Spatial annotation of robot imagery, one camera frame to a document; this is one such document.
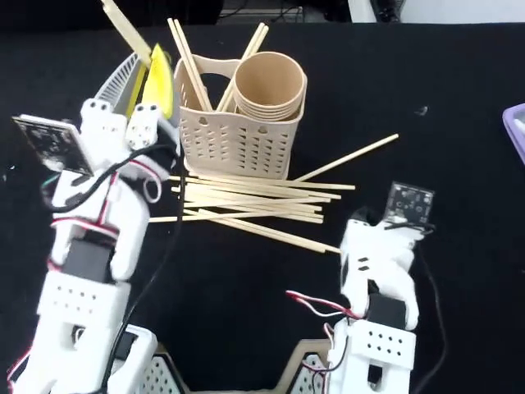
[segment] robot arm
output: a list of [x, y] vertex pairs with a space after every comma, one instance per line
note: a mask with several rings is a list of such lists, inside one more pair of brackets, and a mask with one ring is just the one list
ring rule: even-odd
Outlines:
[[[340, 320], [328, 355], [330, 394], [409, 392], [418, 302], [409, 276], [413, 248], [432, 228], [433, 193], [394, 183], [385, 217], [375, 226], [363, 212], [348, 221], [341, 243], [341, 293], [363, 319]], [[369, 378], [375, 372], [375, 381]]]
[[[43, 163], [60, 172], [49, 203], [75, 208], [53, 214], [53, 270], [44, 281], [39, 324], [27, 365], [13, 383], [14, 393], [88, 393], [103, 384], [129, 299], [127, 281], [135, 271], [148, 225], [146, 202], [158, 200], [160, 184], [180, 155], [178, 119], [166, 118], [164, 109], [152, 101], [140, 103], [128, 121], [109, 101], [90, 98], [80, 111], [81, 133], [62, 121], [15, 118]], [[139, 149], [160, 144], [174, 149], [146, 149], [140, 154]], [[82, 204], [76, 204], [102, 174], [131, 154], [136, 157], [118, 166]], [[151, 180], [157, 186], [155, 198], [148, 194]], [[141, 181], [144, 191], [136, 187]], [[78, 327], [84, 331], [73, 341]], [[125, 349], [117, 349], [121, 361], [113, 365], [119, 369], [109, 379], [110, 393], [135, 392], [157, 347], [147, 330], [129, 326], [125, 336], [131, 340], [121, 341]]]

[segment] cable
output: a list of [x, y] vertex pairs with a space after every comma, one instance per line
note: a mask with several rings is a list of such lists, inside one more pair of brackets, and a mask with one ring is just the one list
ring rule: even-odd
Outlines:
[[146, 148], [135, 150], [130, 156], [128, 156], [127, 159], [119, 163], [115, 163], [111, 165], [105, 172], [102, 173], [101, 176], [97, 178], [97, 180], [91, 185], [91, 187], [86, 192], [84, 192], [77, 198], [77, 200], [74, 203], [71, 203], [69, 205], [65, 205], [62, 207], [55, 207], [51, 199], [49, 199], [49, 197], [45, 194], [45, 189], [41, 188], [41, 191], [43, 192], [43, 202], [53, 213], [68, 213], [72, 211], [73, 209], [78, 208], [83, 203], [85, 203], [85, 201], [89, 197], [91, 197], [91, 195], [93, 195], [93, 193], [97, 191], [97, 189], [100, 187], [100, 185], [104, 183], [104, 181], [115, 171], [117, 171], [121, 167], [124, 167], [127, 163], [129, 163], [134, 158], [137, 158], [138, 156], [141, 156], [143, 154], [147, 154], [147, 153], [153, 152], [154, 150], [159, 150], [159, 149], [173, 150], [173, 148], [167, 144], [151, 145]]
[[318, 373], [324, 374], [324, 376], [323, 376], [323, 385], [324, 385], [325, 384], [324, 380], [327, 378], [327, 374], [330, 373], [330, 372], [334, 372], [335, 370], [337, 370], [343, 364], [343, 360], [345, 359], [345, 355], [346, 355], [346, 350], [347, 349], [348, 349], [348, 337], [346, 337], [346, 339], [345, 339], [345, 348], [343, 349], [343, 354], [341, 355], [341, 358], [339, 359], [337, 364], [334, 367], [331, 367], [331, 368], [315, 368], [315, 367], [312, 367], [311, 365], [306, 364], [304, 361], [302, 362], [303, 366], [306, 369], [308, 369], [309, 371], [313, 372], [313, 374], [312, 374], [312, 389], [314, 391], [315, 391], [315, 377], [317, 376], [317, 374]]
[[58, 178], [60, 178], [60, 174], [56, 174], [56, 175], [50, 176], [46, 181], [43, 182], [43, 184], [40, 187], [41, 188], [48, 187], [50, 184], [52, 184]]
[[332, 326], [328, 323], [324, 323], [322, 325], [322, 330], [325, 332], [326, 336], [330, 340], [330, 348], [334, 348], [334, 329]]
[[292, 11], [294, 8], [298, 9], [298, 11], [297, 11], [298, 13], [301, 12], [301, 7], [300, 6], [288, 7], [288, 8], [286, 8], [286, 10], [283, 11], [283, 3], [284, 2], [281, 3], [281, 13], [278, 16], [276, 16], [275, 18], [270, 19], [271, 23], [277, 22], [280, 19], [282, 19], [286, 23], [285, 15], [288, 12]]
[[107, 227], [107, 226], [101, 226], [101, 225], [98, 225], [96, 223], [93, 223], [93, 222], [90, 222], [88, 220], [81, 219], [81, 218], [58, 218], [51, 222], [51, 227], [56, 227], [57, 225], [64, 223], [64, 222], [82, 227], [85, 230], [99, 232], [101, 234], [104, 234], [105, 236], [109, 236], [110, 238], [113, 238], [114, 240], [118, 238], [117, 230]]
[[144, 287], [140, 291], [139, 295], [137, 295], [137, 298], [135, 298], [135, 301], [131, 305], [131, 307], [130, 307], [128, 313], [126, 314], [126, 316], [122, 319], [122, 324], [119, 327], [119, 330], [118, 330], [118, 332], [117, 332], [117, 334], [115, 336], [115, 341], [113, 342], [112, 348], [111, 348], [111, 350], [109, 352], [109, 357], [107, 358], [106, 370], [104, 372], [104, 376], [103, 376], [101, 387], [98, 390], [96, 390], [94, 392], [91, 392], [91, 393], [88, 393], [88, 394], [107, 394], [107, 382], [109, 381], [109, 378], [111, 377], [111, 374], [112, 374], [112, 366], [113, 366], [113, 361], [115, 359], [116, 350], [118, 348], [118, 345], [119, 345], [122, 337], [124, 336], [124, 333], [126, 332], [126, 328], [128, 326], [128, 323], [130, 322], [131, 316], [133, 315], [133, 313], [134, 313], [137, 305], [139, 304], [139, 302], [146, 296], [146, 294], [148, 293], [148, 291], [151, 288], [151, 286], [157, 280], [160, 272], [162, 271], [164, 266], [167, 264], [167, 262], [168, 262], [168, 260], [169, 260], [169, 258], [171, 256], [173, 250], [175, 249], [175, 246], [176, 246], [177, 240], [179, 238], [179, 234], [180, 234], [180, 228], [181, 228], [181, 224], [182, 224], [182, 215], [183, 215], [183, 212], [184, 212], [185, 174], [184, 174], [184, 164], [183, 164], [183, 162], [184, 162], [184, 153], [179, 157], [179, 160], [178, 160], [178, 163], [177, 163], [178, 164], [179, 173], [180, 173], [180, 193], [179, 193], [179, 208], [178, 208], [178, 212], [177, 212], [177, 221], [175, 222], [175, 230], [173, 231], [173, 237], [171, 238], [171, 241], [168, 244], [168, 246], [167, 246], [167, 248], [166, 248], [166, 250], [164, 252], [164, 255], [162, 256], [161, 263], [158, 265], [157, 269], [155, 270], [155, 272], [153, 273], [153, 275], [149, 279], [148, 283], [146, 283], [144, 285]]
[[13, 374], [17, 369], [20, 368], [20, 366], [27, 360], [27, 358], [30, 356], [31, 353], [31, 346], [24, 352], [24, 354], [13, 363], [13, 365], [7, 370], [7, 389], [10, 393], [13, 393], [15, 391], [15, 388], [13, 387], [13, 381], [11, 380]]
[[342, 312], [332, 312], [332, 313], [329, 313], [329, 314], [324, 314], [322, 312], [319, 312], [317, 309], [313, 308], [312, 304], [310, 304], [309, 302], [307, 302], [305, 300], [302, 300], [302, 299], [298, 298], [298, 299], [295, 299], [295, 301], [299, 302], [300, 304], [306, 305], [306, 307], [308, 309], [310, 309], [312, 312], [314, 312], [320, 318], [331, 318], [333, 316], [339, 316], [339, 315], [343, 314]]
[[297, 12], [295, 13], [295, 23], [299, 22], [299, 15], [301, 12], [304, 12], [302, 7], [297, 7]]
[[48, 261], [46, 261], [46, 266], [48, 267], [48, 271], [58, 271], [60, 272], [62, 270], [62, 267], [51, 260], [51, 257], [48, 257]]
[[434, 276], [431, 273], [430, 267], [427, 264], [427, 261], [425, 260], [422, 252], [422, 248], [420, 245], [417, 246], [419, 258], [421, 259], [421, 263], [423, 266], [423, 269], [425, 270], [425, 274], [427, 275], [428, 281], [430, 282], [432, 286], [432, 290], [434, 292], [434, 302], [436, 306], [436, 315], [437, 315], [437, 321], [440, 326], [440, 333], [441, 333], [441, 341], [443, 342], [443, 349], [441, 350], [440, 358], [437, 360], [436, 364], [430, 371], [425, 374], [425, 376], [422, 377], [422, 379], [419, 381], [418, 385], [413, 389], [411, 394], [419, 394], [422, 392], [422, 390], [427, 386], [428, 382], [436, 375], [437, 371], [440, 370], [441, 366], [445, 362], [445, 358], [447, 356], [447, 353], [449, 351], [449, 342], [446, 337], [446, 330], [445, 330], [445, 324], [443, 323], [443, 313], [441, 312], [441, 300], [440, 300], [440, 293], [437, 288], [436, 280], [434, 279]]
[[97, 220], [98, 225], [104, 225], [106, 223], [107, 211], [109, 210], [109, 200], [107, 198], [109, 197], [109, 192], [111, 191], [113, 185], [116, 184], [117, 179], [118, 179], [118, 172], [115, 172], [112, 175], [112, 179], [109, 181], [109, 187], [107, 188], [106, 197], [104, 198], [104, 204], [102, 205], [102, 209], [100, 210], [100, 214], [98, 215], [98, 220]]
[[[345, 308], [343, 305], [339, 305], [339, 304], [337, 304], [336, 302], [333, 302], [333, 301], [324, 300], [323, 298], [311, 297], [309, 295], [305, 295], [305, 294], [299, 293], [298, 291], [287, 290], [285, 293], [286, 293], [287, 296], [291, 297], [292, 300], [295, 300], [295, 301], [297, 301], [297, 302], [299, 302], [299, 303], [301, 303], [303, 305], [306, 305], [317, 316], [320, 316], [320, 317], [323, 317], [323, 318], [329, 318], [331, 316], [337, 316], [339, 314], [344, 314], [344, 315], [346, 315], [346, 316], [348, 316], [350, 318], [355, 318], [355, 319], [360, 319], [361, 318], [358, 315], [356, 315], [354, 312], [352, 312], [351, 309]], [[329, 306], [330, 308], [333, 308], [333, 309], [337, 310], [337, 312], [333, 312], [331, 314], [324, 314], [322, 312], [319, 312], [315, 308], [313, 308], [313, 306], [307, 301], [313, 301], [313, 302], [317, 302], [317, 303], [322, 304], [322, 305]]]
[[414, 222], [401, 222], [401, 223], [393, 223], [389, 226], [385, 227], [385, 230], [394, 230], [396, 228], [413, 228], [416, 229], [418, 227], [422, 227], [424, 230], [421, 231], [421, 234], [424, 236], [428, 236], [429, 234], [432, 234], [436, 230], [436, 226], [430, 223], [414, 223]]
[[[145, 179], [144, 180], [144, 184], [143, 184], [144, 198], [150, 204], [157, 203], [161, 199], [161, 195], [162, 195], [162, 181], [161, 181], [161, 177], [151, 167], [148, 167], [146, 164], [141, 163], [141, 162], [139, 162], [137, 160], [131, 160], [130, 164], [133, 164], [134, 166], [139, 167], [141, 170], [143, 170], [144, 172], [148, 173], [150, 178]], [[155, 186], [157, 187], [157, 196], [156, 197], [152, 197], [149, 194], [148, 183], [150, 181], [153, 181], [155, 183]]]
[[248, 6], [248, 0], [244, 0], [244, 2], [235, 11], [230, 12], [226, 15], [219, 16], [219, 19], [229, 18], [230, 16], [236, 15], [239, 12], [243, 11], [246, 8], [246, 6]]
[[328, 374], [322, 377], [322, 394], [328, 393]]

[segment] beige plastic basket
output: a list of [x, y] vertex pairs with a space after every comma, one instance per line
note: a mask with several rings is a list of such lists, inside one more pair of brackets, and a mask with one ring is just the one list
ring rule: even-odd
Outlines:
[[[200, 74], [231, 78], [239, 60], [216, 60], [194, 55]], [[174, 75], [180, 92], [180, 138], [190, 171], [286, 179], [295, 132], [304, 113], [304, 99], [293, 119], [255, 121], [233, 112], [203, 112], [182, 61]]]

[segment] black cloth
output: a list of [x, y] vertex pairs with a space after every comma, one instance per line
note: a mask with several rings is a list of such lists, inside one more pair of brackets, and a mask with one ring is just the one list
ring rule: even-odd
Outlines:
[[[187, 35], [195, 53], [232, 58], [253, 30], [191, 27]], [[358, 186], [326, 207], [322, 225], [255, 222], [338, 245], [355, 209], [384, 208], [393, 180], [436, 191], [437, 231], [422, 247], [441, 290], [450, 352], [427, 393], [523, 392], [525, 176], [501, 114], [525, 102], [524, 35], [525, 25], [275, 25], [262, 46], [289, 54], [308, 76], [290, 179], [395, 132], [400, 138], [314, 179]], [[168, 28], [144, 36], [176, 52]], [[38, 192], [47, 172], [9, 116], [77, 119], [129, 49], [116, 31], [99, 31], [4, 36], [0, 50], [0, 364], [7, 367], [34, 334], [53, 242]], [[176, 211], [165, 191], [153, 214]], [[156, 267], [171, 226], [148, 229], [135, 289]], [[133, 323], [157, 334], [193, 390], [272, 387], [301, 338], [323, 337], [323, 320], [285, 289], [343, 302], [339, 265], [334, 254], [187, 223]], [[416, 382], [441, 342], [418, 261], [413, 276], [421, 310]]]

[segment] stack of paper cups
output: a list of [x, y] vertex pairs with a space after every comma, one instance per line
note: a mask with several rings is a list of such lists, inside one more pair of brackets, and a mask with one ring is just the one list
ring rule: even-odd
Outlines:
[[306, 76], [291, 57], [259, 52], [242, 61], [233, 76], [233, 97], [240, 113], [258, 121], [294, 117], [302, 103]]

